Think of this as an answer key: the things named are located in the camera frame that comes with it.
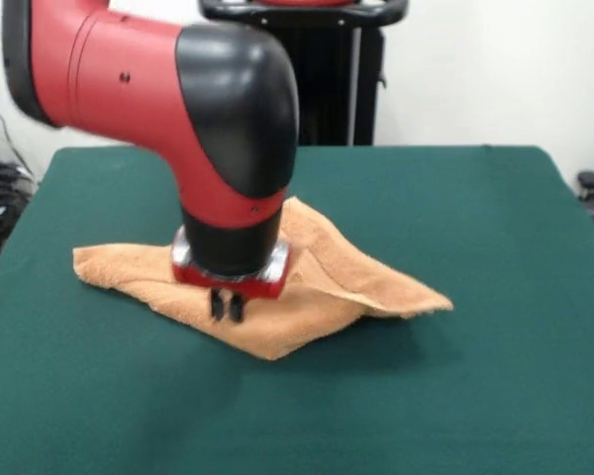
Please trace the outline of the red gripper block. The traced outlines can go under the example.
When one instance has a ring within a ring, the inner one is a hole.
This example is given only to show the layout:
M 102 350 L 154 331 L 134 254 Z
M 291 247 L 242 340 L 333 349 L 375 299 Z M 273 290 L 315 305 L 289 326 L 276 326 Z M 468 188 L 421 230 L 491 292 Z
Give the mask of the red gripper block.
M 234 292 L 229 301 L 229 316 L 232 322 L 241 323 L 244 320 L 245 298 L 279 297 L 288 277 L 291 253 L 290 244 L 279 240 L 259 271 L 242 276 L 219 276 L 196 264 L 185 228 L 180 227 L 172 241 L 170 260 L 172 274 L 177 282 L 211 289 L 210 315 L 214 320 L 221 320 L 225 315 L 225 302 L 219 289 Z

